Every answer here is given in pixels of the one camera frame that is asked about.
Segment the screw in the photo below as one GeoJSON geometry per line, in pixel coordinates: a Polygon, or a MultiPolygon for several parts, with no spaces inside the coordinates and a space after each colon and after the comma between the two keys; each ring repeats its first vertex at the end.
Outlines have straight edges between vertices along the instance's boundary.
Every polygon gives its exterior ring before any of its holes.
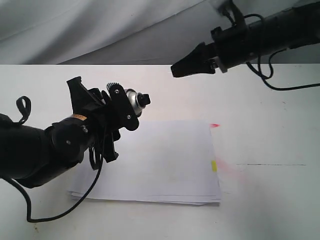
{"type": "Polygon", "coordinates": [[[81,128],[85,134],[87,134],[89,132],[85,125],[82,125],[81,128]]]}

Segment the white table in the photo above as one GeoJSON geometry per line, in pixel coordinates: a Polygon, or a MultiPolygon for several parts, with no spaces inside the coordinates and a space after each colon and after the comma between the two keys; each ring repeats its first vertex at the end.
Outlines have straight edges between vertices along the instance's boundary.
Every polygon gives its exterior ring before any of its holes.
{"type": "MultiPolygon", "coordinates": [[[[46,128],[72,113],[66,81],[108,82],[150,94],[142,120],[200,119],[212,129],[223,191],[220,206],[90,201],[66,217],[26,222],[26,203],[0,180],[0,239],[316,240],[320,227],[320,87],[268,89],[246,66],[172,78],[169,66],[0,66],[0,112],[17,121],[15,101],[32,101],[27,125],[46,128]]],[[[279,86],[320,81],[320,64],[276,65],[279,86]]],[[[34,218],[64,212],[73,171],[28,190],[34,218]]]]}

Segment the yellow sticky note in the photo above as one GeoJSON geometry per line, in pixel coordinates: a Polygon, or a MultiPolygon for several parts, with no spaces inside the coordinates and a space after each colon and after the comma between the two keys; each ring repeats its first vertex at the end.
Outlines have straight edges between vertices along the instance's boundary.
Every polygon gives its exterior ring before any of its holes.
{"type": "Polygon", "coordinates": [[[218,170],[216,161],[211,161],[211,167],[212,171],[216,173],[218,170]]]}

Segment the orange label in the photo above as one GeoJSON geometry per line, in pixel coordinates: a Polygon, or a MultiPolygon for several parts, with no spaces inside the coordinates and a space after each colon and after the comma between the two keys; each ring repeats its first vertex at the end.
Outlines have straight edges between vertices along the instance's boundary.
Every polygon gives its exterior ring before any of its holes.
{"type": "Polygon", "coordinates": [[[87,119],[86,116],[82,116],[82,115],[79,115],[79,114],[72,114],[69,118],[80,119],[80,120],[82,120],[82,121],[84,121],[84,120],[87,119]]]}

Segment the stack of paper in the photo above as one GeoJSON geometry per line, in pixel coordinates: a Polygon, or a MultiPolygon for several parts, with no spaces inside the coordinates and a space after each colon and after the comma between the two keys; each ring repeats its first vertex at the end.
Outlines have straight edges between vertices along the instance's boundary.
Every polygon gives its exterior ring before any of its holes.
{"type": "MultiPolygon", "coordinates": [[[[141,122],[120,131],[117,160],[105,163],[90,199],[181,203],[219,203],[221,191],[212,162],[209,124],[200,121],[141,122]]],[[[75,168],[69,193],[81,197],[97,171],[88,154],[75,168]]]]}

